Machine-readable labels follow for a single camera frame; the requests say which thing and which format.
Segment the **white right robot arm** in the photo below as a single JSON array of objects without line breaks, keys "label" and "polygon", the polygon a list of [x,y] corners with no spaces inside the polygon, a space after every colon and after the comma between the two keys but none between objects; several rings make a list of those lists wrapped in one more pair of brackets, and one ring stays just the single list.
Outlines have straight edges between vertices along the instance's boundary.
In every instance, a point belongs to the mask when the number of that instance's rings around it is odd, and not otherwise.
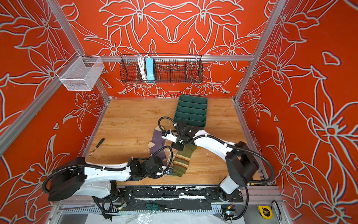
[{"label": "white right robot arm", "polygon": [[[206,149],[222,158],[226,162],[228,175],[220,183],[220,188],[226,194],[231,194],[247,184],[265,185],[274,180],[275,172],[272,164],[261,154],[250,150],[243,142],[235,144],[224,141],[205,130],[190,130],[187,133],[179,131],[176,135],[168,134],[167,139],[177,150],[192,145]],[[256,158],[266,163],[270,169],[270,176],[267,179],[253,180],[253,175],[259,169]]]}]

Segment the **purple striped sock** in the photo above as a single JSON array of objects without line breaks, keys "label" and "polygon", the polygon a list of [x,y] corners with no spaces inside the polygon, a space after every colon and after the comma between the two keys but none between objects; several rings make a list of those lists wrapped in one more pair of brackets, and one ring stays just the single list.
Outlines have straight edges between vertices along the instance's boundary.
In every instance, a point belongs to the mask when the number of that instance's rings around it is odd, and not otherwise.
[{"label": "purple striped sock", "polygon": [[165,153],[165,150],[159,151],[161,148],[165,146],[166,140],[162,138],[162,131],[159,126],[156,126],[156,128],[153,131],[153,137],[152,140],[149,142],[148,147],[150,149],[150,154],[154,155],[156,152],[158,152],[155,156],[159,157],[163,165],[167,165],[167,156]]}]

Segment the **green striped sock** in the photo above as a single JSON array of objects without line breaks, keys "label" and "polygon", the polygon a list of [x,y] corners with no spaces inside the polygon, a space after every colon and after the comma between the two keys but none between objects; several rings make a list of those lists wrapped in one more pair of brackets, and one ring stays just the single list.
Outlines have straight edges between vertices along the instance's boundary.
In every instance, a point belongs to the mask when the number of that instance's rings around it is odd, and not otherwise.
[{"label": "green striped sock", "polygon": [[196,145],[186,145],[179,151],[172,163],[172,175],[182,177],[188,170],[193,152],[197,149]]}]

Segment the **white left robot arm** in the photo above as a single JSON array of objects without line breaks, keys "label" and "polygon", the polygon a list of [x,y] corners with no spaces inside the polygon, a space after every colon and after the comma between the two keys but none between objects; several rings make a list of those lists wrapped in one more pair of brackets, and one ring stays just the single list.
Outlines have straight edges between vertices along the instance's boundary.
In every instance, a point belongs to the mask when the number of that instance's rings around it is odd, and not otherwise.
[{"label": "white left robot arm", "polygon": [[137,182],[144,178],[158,179],[169,169],[158,156],[131,158],[121,164],[87,163],[78,157],[55,169],[42,184],[48,200],[57,202],[72,196],[90,196],[117,201],[117,182]]}]

